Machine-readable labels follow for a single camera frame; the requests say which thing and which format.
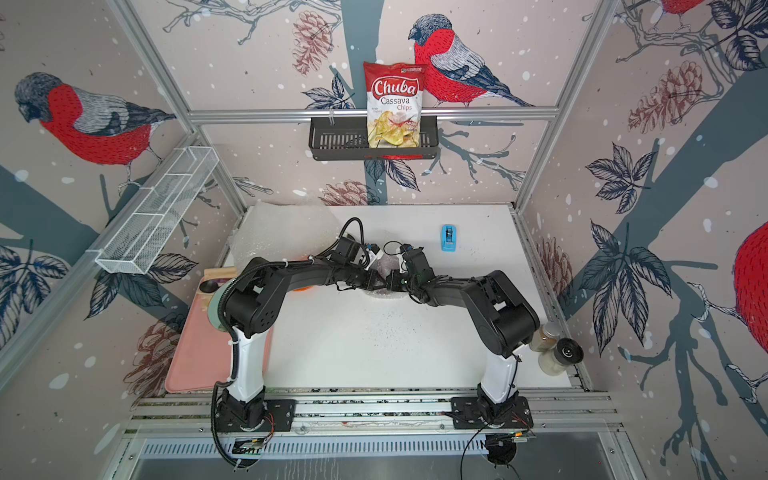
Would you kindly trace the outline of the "clear bubble wrap sheet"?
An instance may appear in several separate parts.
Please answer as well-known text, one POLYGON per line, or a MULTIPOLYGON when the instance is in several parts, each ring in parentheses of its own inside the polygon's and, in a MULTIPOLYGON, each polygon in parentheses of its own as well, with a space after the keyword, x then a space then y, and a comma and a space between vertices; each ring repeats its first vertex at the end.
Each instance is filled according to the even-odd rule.
MULTIPOLYGON (((390 273, 401 272, 400 257, 397 255, 386 254, 376 244, 364 246, 362 250, 361 262, 368 261, 365 270, 367 272, 377 272, 383 280, 386 280, 390 273)), ((403 291, 393 291, 389 288, 377 290, 364 290, 363 293, 369 297, 383 300, 405 299, 407 293, 403 291)))

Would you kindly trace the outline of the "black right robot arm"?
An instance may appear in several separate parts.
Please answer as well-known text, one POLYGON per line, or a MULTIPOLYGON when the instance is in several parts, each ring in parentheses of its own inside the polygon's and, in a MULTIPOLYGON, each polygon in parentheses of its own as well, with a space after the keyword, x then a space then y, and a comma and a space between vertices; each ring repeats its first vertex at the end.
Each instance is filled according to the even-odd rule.
POLYGON ((500 270, 470 278, 437 275, 421 247, 401 244, 402 269, 390 273, 387 288, 406 292, 430 307, 463 308, 488 351, 478 397, 488 405, 503 405, 516 397, 519 355, 531 342, 540 319, 519 289, 500 270))

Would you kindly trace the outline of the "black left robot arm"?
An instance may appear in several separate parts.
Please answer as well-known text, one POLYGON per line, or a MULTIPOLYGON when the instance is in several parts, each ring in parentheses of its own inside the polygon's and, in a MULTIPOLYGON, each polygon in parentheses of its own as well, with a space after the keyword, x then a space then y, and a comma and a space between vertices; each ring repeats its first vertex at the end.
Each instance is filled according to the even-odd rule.
POLYGON ((329 247, 305 260, 250 260, 237 277, 216 291, 208 308, 210 323, 230 336, 231 373, 216 386, 241 403, 253 402, 265 391, 266 336, 287 294, 314 286, 334 286, 339 291, 382 289, 386 282, 372 264, 383 255, 382 248, 365 240, 362 221, 352 217, 329 247))

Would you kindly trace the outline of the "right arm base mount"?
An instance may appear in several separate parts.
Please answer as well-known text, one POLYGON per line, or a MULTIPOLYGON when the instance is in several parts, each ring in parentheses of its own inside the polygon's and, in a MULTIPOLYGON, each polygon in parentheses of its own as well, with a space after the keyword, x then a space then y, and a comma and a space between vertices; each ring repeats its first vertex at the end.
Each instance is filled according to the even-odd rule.
POLYGON ((501 403, 492 403, 484 396, 453 397, 445 413, 457 430, 491 429, 529 430, 533 419, 528 400, 516 394, 501 403))

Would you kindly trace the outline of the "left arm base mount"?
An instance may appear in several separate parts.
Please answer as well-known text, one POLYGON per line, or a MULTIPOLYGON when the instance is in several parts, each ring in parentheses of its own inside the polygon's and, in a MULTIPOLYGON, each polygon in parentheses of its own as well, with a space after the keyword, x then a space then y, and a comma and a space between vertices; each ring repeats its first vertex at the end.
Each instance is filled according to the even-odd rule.
POLYGON ((219 399, 214 413, 217 433, 289 432, 297 403, 290 399, 255 399, 247 404, 219 399))

